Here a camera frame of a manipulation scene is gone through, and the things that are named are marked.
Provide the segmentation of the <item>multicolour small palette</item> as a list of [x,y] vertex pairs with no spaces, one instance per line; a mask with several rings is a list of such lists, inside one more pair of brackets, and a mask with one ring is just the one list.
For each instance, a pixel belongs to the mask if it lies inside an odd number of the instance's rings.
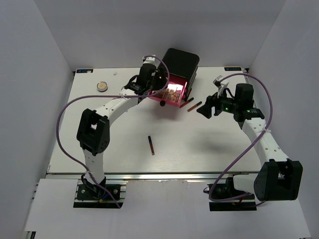
[[172,102],[172,103],[175,103],[177,104],[180,100],[180,96],[181,94],[176,92],[176,91],[173,91],[173,94],[171,96],[171,98],[167,99],[169,102]]

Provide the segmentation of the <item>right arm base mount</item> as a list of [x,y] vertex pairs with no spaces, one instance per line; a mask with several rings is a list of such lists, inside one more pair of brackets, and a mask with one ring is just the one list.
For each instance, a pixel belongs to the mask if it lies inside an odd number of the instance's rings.
[[209,210],[211,212],[239,212],[239,211],[256,211],[257,206],[254,195],[240,197],[245,194],[234,188],[233,178],[227,177],[225,181],[218,182],[212,190],[209,199]]

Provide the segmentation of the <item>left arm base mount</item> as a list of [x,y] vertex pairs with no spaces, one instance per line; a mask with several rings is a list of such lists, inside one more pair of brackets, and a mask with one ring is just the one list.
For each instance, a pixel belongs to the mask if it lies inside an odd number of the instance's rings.
[[111,183],[107,182],[105,188],[110,194],[98,188],[97,192],[92,191],[82,182],[78,182],[76,193],[74,197],[73,208],[87,208],[87,209],[119,209],[122,207],[126,194],[125,183]]

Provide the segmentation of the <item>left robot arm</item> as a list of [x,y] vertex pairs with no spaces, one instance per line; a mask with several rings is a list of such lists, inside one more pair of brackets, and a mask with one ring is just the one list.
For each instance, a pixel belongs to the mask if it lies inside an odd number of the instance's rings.
[[105,194],[105,175],[103,171],[103,152],[110,143],[110,127],[114,121],[130,108],[138,105],[149,92],[158,92],[167,85],[167,67],[161,64],[144,63],[139,74],[132,77],[105,105],[95,109],[86,109],[81,116],[77,140],[85,156],[87,167],[82,176],[88,193],[95,199]]

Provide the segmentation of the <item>square palette label side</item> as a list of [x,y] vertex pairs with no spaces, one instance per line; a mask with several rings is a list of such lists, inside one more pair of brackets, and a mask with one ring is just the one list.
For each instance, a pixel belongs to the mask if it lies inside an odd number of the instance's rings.
[[156,94],[156,97],[160,99],[169,99],[171,98],[172,94],[173,90],[165,90]]

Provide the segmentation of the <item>pink drawer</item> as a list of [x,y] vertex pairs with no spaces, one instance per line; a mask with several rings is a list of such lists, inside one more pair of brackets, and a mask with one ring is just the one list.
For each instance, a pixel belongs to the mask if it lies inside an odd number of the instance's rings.
[[185,98],[186,86],[186,78],[170,74],[167,88],[150,98],[160,102],[161,106],[171,105],[179,107],[182,99]]

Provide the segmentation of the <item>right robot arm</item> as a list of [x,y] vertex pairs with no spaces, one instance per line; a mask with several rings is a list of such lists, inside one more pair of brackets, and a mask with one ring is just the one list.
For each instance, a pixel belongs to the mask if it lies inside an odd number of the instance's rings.
[[208,96],[197,112],[206,118],[222,112],[233,114],[234,120],[248,136],[261,162],[255,174],[233,174],[226,178],[223,189],[211,187],[213,200],[235,199],[241,194],[253,194],[259,201],[292,201],[298,197],[303,167],[291,160],[279,147],[266,128],[260,109],[254,107],[253,86],[247,83],[236,85],[235,95],[228,97],[228,85],[218,83],[218,92]]

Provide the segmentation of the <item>round gold powder compact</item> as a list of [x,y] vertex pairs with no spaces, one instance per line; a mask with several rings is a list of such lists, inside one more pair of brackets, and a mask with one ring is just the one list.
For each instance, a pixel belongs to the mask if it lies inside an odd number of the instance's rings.
[[105,92],[108,90],[108,84],[104,81],[98,82],[96,87],[99,92]]

